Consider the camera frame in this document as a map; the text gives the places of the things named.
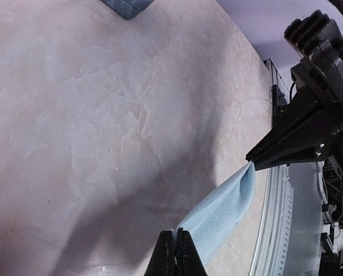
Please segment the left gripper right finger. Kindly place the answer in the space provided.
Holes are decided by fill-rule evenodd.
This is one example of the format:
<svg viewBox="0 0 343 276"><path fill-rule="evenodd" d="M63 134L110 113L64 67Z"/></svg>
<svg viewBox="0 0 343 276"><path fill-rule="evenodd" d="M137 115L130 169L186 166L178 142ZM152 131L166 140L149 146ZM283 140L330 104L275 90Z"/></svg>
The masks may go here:
<svg viewBox="0 0 343 276"><path fill-rule="evenodd" d="M176 233L175 275L207 276L191 234L183 228Z"/></svg>

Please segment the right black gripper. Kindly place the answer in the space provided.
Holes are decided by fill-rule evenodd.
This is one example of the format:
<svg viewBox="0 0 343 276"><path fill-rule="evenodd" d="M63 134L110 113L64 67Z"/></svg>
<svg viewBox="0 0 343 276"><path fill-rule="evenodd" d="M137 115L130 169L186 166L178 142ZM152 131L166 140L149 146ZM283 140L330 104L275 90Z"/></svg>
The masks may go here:
<svg viewBox="0 0 343 276"><path fill-rule="evenodd" d="M343 160L343 36L335 20L313 42L313 51L291 69L292 102L246 155L256 170L330 156Z"/></svg>

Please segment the blue-grey hard glasses case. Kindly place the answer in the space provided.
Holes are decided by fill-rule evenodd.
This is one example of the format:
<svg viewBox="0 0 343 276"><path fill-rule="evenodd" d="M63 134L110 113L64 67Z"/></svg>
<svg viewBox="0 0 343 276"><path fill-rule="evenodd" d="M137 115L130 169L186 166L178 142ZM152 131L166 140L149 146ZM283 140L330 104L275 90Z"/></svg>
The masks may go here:
<svg viewBox="0 0 343 276"><path fill-rule="evenodd" d="M131 20L147 9L154 0L102 0L102 2L123 19Z"/></svg>

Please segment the blue cleaning cloth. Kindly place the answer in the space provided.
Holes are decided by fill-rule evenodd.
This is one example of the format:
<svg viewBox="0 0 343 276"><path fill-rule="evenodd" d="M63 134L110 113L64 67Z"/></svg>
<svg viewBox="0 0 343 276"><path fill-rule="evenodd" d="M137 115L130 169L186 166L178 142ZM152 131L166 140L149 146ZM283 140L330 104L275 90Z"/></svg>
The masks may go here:
<svg viewBox="0 0 343 276"><path fill-rule="evenodd" d="M244 218L255 195L256 172L248 162L198 203L178 224L191 234L206 266Z"/></svg>

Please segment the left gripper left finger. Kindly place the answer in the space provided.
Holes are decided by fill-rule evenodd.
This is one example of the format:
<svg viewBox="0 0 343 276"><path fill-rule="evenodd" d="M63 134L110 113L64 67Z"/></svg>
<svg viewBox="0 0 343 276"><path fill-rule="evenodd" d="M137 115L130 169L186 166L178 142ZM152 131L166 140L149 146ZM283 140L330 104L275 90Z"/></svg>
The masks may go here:
<svg viewBox="0 0 343 276"><path fill-rule="evenodd" d="M175 275L175 240L173 231L160 232L144 275Z"/></svg>

